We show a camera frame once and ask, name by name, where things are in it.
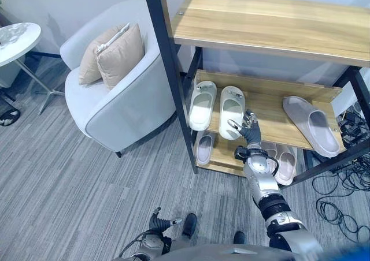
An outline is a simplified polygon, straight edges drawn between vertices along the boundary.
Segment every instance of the wooden shelf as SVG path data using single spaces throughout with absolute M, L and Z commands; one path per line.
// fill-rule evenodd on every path
M 214 141 L 210 162 L 207 165 L 197 164 L 197 166 L 204 169 L 220 171 L 222 173 L 245 176 L 243 172 L 243 162 L 234 158 L 234 151 L 237 146 L 245 146 L 245 141 L 241 139 L 230 141 L 217 135 Z
M 370 67 L 370 10 L 296 0 L 185 0 L 175 43 Z
M 251 109 L 256 114 L 263 141 L 313 150 L 305 136 L 289 119 L 283 109 L 283 98 L 285 96 L 296 95 L 305 98 L 312 105 L 326 113 L 330 128 L 339 142 L 341 151 L 345 150 L 330 104 L 330 101 L 341 92 L 341 88 L 257 79 L 228 73 L 206 72 L 204 70 L 198 70 L 195 79 L 197 83 L 206 80 L 213 81 L 218 88 L 213 106 L 212 119 L 208 128 L 209 131 L 218 133 L 219 130 L 221 90 L 228 85 L 235 85 L 245 94 L 246 108 Z M 218 135 L 218 139 L 213 147 L 210 164 L 198 166 L 225 173 L 242 175 L 243 163 L 234 158 L 234 151 L 240 145 L 245 145 L 244 139 L 240 138 L 235 141 L 229 141 Z

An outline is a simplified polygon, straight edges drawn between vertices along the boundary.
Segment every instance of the table top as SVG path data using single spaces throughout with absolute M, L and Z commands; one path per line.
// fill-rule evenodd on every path
M 0 66 L 29 52 L 41 38 L 41 27 L 35 23 L 17 23 L 0 28 Z
M 370 67 L 370 9 L 298 0 L 185 0 L 175 43 Z

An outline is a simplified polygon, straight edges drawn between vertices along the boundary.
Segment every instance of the gray carpet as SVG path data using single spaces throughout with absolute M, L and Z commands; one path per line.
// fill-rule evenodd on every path
M 68 73 L 59 59 L 29 57 L 27 64 L 53 86 Z M 23 73 L 8 89 L 22 115 L 0 127 L 0 260 L 111 260 L 148 228 L 157 206 L 163 218 L 197 214 L 194 244 L 230 243 L 242 230 L 250 244 L 268 245 L 246 179 L 203 169 L 193 174 L 176 118 L 119 159 L 78 130 L 63 97 L 37 116 L 40 90 Z M 310 181 L 283 193 L 323 247 L 351 244 L 316 214 L 319 195 Z M 370 221 L 365 192 L 335 202 L 359 224 Z M 176 237 L 181 230 L 166 234 Z

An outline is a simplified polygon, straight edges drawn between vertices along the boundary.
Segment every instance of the armchair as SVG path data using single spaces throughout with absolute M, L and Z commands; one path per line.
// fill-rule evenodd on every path
M 110 27 L 139 24 L 145 55 L 111 91 L 103 81 L 79 85 L 79 66 L 89 43 Z M 163 124 L 175 105 L 145 0 L 110 7 L 60 48 L 72 70 L 65 82 L 68 109 L 78 128 L 120 156 L 121 150 Z

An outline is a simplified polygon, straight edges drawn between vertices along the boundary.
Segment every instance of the white slipper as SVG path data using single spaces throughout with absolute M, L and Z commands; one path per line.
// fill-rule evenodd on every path
M 209 131 L 198 132 L 197 140 L 195 141 L 195 156 L 199 164 L 205 165 L 209 163 L 215 137 L 216 134 Z
M 263 150 L 267 152 L 268 156 L 276 159 L 276 156 L 278 154 L 278 149 L 276 148 L 275 143 L 269 143 L 267 141 L 262 141 L 261 147 Z M 271 159 L 267 159 L 267 167 L 270 169 L 270 172 L 272 173 L 276 168 L 276 163 Z
M 339 143 L 329 127 L 325 112 L 298 96 L 284 98 L 283 108 L 317 153 L 325 157 L 339 154 Z
M 209 127 L 216 94 L 217 87 L 211 81 L 202 81 L 194 88 L 189 112 L 189 126 L 192 130 L 204 131 Z
M 279 169 L 275 175 L 275 180 L 282 185 L 290 185 L 296 175 L 297 149 L 280 144 L 278 144 L 276 148 L 276 159 L 279 162 Z
M 234 86 L 227 86 L 221 92 L 219 133 L 227 140 L 236 140 L 241 135 L 227 121 L 234 120 L 243 123 L 245 97 L 243 92 Z

